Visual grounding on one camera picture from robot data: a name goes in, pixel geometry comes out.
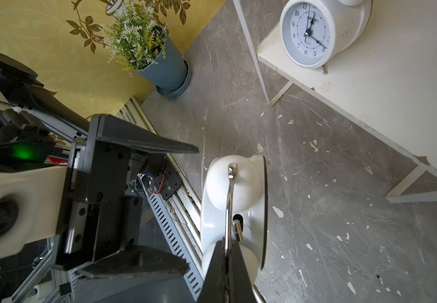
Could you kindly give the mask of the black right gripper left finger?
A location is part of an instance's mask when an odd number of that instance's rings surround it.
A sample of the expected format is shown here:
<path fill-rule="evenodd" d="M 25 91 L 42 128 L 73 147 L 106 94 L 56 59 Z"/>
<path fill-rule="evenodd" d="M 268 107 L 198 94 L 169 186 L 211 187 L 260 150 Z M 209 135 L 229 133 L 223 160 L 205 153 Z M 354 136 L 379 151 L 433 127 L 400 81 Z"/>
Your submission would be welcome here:
<path fill-rule="evenodd" d="M 228 300 L 227 290 L 227 263 L 223 239 L 218 241 L 213 250 L 204 284 L 198 302 L 224 303 Z"/>

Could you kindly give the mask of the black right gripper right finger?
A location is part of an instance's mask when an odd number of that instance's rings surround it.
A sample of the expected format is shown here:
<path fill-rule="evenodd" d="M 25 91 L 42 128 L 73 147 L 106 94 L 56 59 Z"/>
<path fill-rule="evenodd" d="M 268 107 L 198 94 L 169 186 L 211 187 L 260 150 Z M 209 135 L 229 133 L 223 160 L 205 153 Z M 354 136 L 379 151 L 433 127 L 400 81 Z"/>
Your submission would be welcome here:
<path fill-rule="evenodd" d="M 258 275 L 258 260 L 255 254 L 237 241 L 232 241 L 227 262 L 228 301 L 256 303 L 252 290 Z"/>

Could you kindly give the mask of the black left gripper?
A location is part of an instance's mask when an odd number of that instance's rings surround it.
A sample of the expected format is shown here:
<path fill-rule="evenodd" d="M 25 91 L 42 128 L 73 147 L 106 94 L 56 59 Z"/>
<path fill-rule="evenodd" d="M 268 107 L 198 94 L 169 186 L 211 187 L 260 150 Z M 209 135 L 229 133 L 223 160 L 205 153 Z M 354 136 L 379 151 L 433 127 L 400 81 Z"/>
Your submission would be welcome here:
<path fill-rule="evenodd" d="M 78 270 L 90 279 L 182 277 L 189 270 L 184 259 L 135 246 L 143 201 L 130 192 L 130 149 L 198 154 L 198 147 L 163 138 L 109 114 L 91 117 L 88 140 L 75 140 L 71 145 L 57 224 L 57 266 L 73 269 L 92 262 Z"/>

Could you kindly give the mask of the white twin-bell alarm clock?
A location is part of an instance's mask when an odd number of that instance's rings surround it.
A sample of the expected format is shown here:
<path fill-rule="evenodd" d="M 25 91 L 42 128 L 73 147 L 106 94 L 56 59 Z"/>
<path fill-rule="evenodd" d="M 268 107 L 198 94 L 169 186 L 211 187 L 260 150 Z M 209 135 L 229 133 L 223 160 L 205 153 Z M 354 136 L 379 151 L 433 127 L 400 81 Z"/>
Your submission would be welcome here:
<path fill-rule="evenodd" d="M 282 45 L 298 66 L 320 68 L 361 36 L 372 7 L 371 0 L 290 0 L 280 17 Z"/>

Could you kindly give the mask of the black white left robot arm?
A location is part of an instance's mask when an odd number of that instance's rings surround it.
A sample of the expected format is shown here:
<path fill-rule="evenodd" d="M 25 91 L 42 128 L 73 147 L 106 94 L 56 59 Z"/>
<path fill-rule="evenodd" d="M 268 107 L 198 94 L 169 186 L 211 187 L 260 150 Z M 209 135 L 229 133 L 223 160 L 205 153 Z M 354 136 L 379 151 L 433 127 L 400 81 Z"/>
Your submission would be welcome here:
<path fill-rule="evenodd" d="M 0 278 L 29 271 L 7 302 L 179 277 L 198 297 L 198 260 L 165 206 L 184 189 L 170 154 L 197 151 L 112 115 L 85 120 L 0 53 Z"/>

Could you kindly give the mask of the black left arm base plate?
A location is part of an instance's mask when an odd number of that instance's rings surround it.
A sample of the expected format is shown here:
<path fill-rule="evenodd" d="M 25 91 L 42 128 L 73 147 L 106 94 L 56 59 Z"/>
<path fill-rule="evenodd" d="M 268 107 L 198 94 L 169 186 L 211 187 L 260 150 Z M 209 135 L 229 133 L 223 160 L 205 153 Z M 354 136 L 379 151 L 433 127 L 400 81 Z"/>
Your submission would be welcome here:
<path fill-rule="evenodd" d="M 171 165 L 157 175 L 144 175 L 141 181 L 147 193 L 158 194 L 165 201 L 173 197 L 183 185 L 182 179 Z"/>

